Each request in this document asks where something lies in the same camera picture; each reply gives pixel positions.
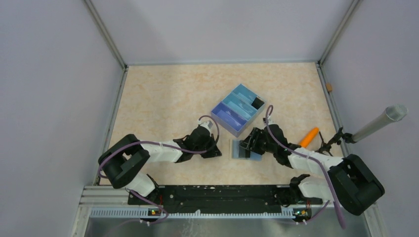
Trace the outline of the beige card holder wallet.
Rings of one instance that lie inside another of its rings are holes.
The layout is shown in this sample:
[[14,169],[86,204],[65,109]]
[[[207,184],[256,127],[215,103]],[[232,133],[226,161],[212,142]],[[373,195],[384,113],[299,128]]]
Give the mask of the beige card holder wallet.
[[240,146],[240,140],[230,141],[230,157],[232,159],[261,161],[262,155],[248,151]]

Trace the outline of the blue three-compartment box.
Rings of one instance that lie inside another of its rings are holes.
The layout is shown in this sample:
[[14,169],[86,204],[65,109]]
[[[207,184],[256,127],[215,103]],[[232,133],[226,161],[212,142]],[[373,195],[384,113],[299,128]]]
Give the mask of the blue three-compartment box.
[[[259,110],[251,106],[255,97],[265,102]],[[211,115],[219,125],[238,138],[263,111],[265,105],[265,99],[241,83],[211,110]]]

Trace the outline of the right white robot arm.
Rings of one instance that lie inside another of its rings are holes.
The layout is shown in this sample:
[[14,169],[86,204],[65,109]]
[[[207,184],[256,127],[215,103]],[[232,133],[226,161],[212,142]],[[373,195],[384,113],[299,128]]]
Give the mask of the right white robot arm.
[[385,193],[384,186],[359,156],[333,157],[288,143],[276,124],[253,128],[248,137],[239,141],[239,147],[246,155],[270,153],[279,164],[304,170],[290,183],[290,198],[295,203],[304,203],[308,198],[338,201],[346,211],[359,216]]

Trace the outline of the black credit card stack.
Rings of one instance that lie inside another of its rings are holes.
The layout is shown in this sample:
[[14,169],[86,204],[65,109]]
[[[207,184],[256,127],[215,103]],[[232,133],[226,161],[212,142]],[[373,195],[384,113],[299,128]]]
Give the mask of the black credit card stack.
[[260,99],[259,97],[255,97],[253,102],[251,103],[251,106],[254,107],[256,110],[259,110],[262,106],[264,106],[265,102]]

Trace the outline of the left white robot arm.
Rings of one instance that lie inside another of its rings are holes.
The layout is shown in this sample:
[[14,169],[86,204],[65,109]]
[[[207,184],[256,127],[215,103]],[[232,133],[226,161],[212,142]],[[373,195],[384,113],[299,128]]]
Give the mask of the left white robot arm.
[[154,180],[141,169],[147,163],[188,161],[194,155],[215,158],[222,155],[217,140],[207,125],[199,125],[191,134],[167,142],[141,141],[128,134],[98,159],[99,170],[104,172],[115,189],[133,190],[146,204],[158,199]]

